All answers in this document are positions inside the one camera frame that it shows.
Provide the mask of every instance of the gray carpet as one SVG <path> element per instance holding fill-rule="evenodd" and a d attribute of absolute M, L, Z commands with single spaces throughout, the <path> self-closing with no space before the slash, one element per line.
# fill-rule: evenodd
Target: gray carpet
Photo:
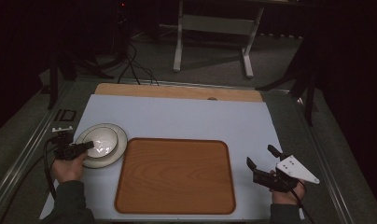
<path fill-rule="evenodd" d="M 244 76 L 240 52 L 240 46 L 245 44 L 244 39 L 223 35 L 222 41 L 211 40 L 203 43 L 198 41 L 195 35 L 185 35 L 182 70 L 179 73 L 174 73 L 172 69 L 175 55 L 174 33 L 164 35 L 158 43 L 133 41 L 137 50 L 135 61 L 150 69 L 161 85 L 211 85 L 253 89 L 281 77 L 300 44 L 300 40 L 294 38 L 258 37 L 251 51 L 255 77 L 247 79 Z M 130 48 L 130 55 L 133 55 L 133 52 L 133 48 Z M 107 60 L 110 60 L 110 57 L 100 57 L 100 61 Z M 115 77 L 114 79 L 100 79 L 78 69 L 81 72 L 76 82 L 61 82 L 60 101 L 54 110 L 47 110 L 47 95 L 35 95 L 0 130 L 0 186 L 5 174 L 9 172 L 8 169 L 19 156 L 31 159 L 20 169 L 13 170 L 16 173 L 27 169 L 35 159 L 41 157 L 45 139 L 52 136 L 52 127 L 76 127 L 97 84 L 117 82 L 125 66 L 126 64 L 107 72 Z M 142 84 L 149 83 L 147 73 L 137 66 L 134 71 Z M 134 84 L 132 71 L 128 70 L 121 82 Z M 291 83 L 287 83 L 278 89 L 288 90 L 290 86 Z M 263 96 L 271 111 L 284 152 L 294 154 L 315 175 L 320 176 L 321 184 L 309 184 L 308 194 L 303 201 L 315 223 L 377 223 L 377 203 L 328 110 L 322 93 L 316 91 L 314 98 L 313 128 L 306 125 L 302 106 L 285 91 L 263 92 Z M 53 121 L 59 109 L 76 110 L 75 120 Z M 34 133 L 42 138 L 31 139 Z M 36 223 L 48 195 L 47 188 L 43 164 L 40 162 L 24 180 L 4 223 Z M 0 203 L 0 217 L 6 206 L 6 203 Z"/>

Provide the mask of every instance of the wooden tray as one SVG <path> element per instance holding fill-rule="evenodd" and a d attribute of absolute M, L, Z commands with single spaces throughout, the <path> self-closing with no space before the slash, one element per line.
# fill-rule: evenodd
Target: wooden tray
<path fill-rule="evenodd" d="M 130 140 L 115 207 L 124 214 L 232 213 L 235 195 L 227 145 L 212 140 Z"/>

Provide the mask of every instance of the white tabletop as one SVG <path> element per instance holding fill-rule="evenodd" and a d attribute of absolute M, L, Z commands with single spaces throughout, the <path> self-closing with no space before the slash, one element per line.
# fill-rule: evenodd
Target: white tabletop
<path fill-rule="evenodd" d="M 280 149 L 279 141 L 265 103 L 209 101 L 173 98 L 92 95 L 77 127 L 75 139 L 86 129 L 100 123 L 121 127 L 128 139 L 159 137 L 221 140 L 230 151 L 236 209 L 230 215 L 133 215 L 114 208 L 122 159 L 101 169 L 86 169 L 87 206 L 98 220 L 179 220 L 247 221 L 270 217 L 271 194 L 252 182 L 246 157 L 258 169 L 270 171 L 278 160 L 267 145 Z M 40 218 L 53 207 L 49 196 Z"/>

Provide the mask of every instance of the table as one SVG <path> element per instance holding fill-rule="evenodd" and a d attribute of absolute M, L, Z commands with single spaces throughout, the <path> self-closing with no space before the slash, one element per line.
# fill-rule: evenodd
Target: table
<path fill-rule="evenodd" d="M 252 182 L 252 173 L 245 163 L 246 157 L 250 157 L 259 169 L 274 169 L 277 160 L 266 148 L 269 144 L 280 148 L 268 108 L 257 91 L 101 84 L 87 104 L 75 139 L 101 122 L 117 124 L 128 139 L 145 136 L 224 141 L 230 151 L 236 209 L 229 215 L 120 214 L 113 204 L 122 165 L 120 159 L 105 168 L 85 171 L 82 181 L 86 185 L 87 206 L 96 219 L 243 221 L 269 218 L 271 194 Z M 49 196 L 40 218 L 49 214 L 52 207 L 53 200 Z"/>
<path fill-rule="evenodd" d="M 247 4 L 248 8 L 256 6 L 254 11 L 255 17 L 253 20 L 241 20 L 231 18 L 218 18 L 199 15 L 185 14 L 183 10 L 184 0 L 179 1 L 179 12 L 177 21 L 177 44 L 174 59 L 174 71 L 180 71 L 182 63 L 183 30 L 195 30 L 214 32 L 222 34 L 247 35 L 248 41 L 244 48 L 242 48 L 242 57 L 244 61 L 244 70 L 248 78 L 253 77 L 252 64 L 250 62 L 249 53 L 258 31 L 258 26 L 266 6 L 281 5 L 290 7 L 319 7 L 319 3 L 307 3 L 306 1 L 289 1 L 289 0 L 239 0 L 234 1 L 236 4 Z"/>

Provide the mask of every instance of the table leg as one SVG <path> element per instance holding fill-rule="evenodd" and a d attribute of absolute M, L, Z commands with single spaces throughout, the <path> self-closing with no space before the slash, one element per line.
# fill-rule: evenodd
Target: table leg
<path fill-rule="evenodd" d="M 183 0 L 179 1 L 179 18 L 177 20 L 177 45 L 174 60 L 174 72 L 180 72 L 180 64 L 182 63 L 182 20 L 183 20 Z"/>
<path fill-rule="evenodd" d="M 258 9 L 258 14 L 256 16 L 256 19 L 253 22 L 252 31 L 250 32 L 249 42 L 247 43 L 246 48 L 242 49 L 242 56 L 244 58 L 244 70 L 246 73 L 246 77 L 248 78 L 253 77 L 253 70 L 252 70 L 252 64 L 250 63 L 249 53 L 250 53 L 250 50 L 252 49 L 253 41 L 255 40 L 263 11 L 264 11 L 264 7 L 261 7 Z"/>

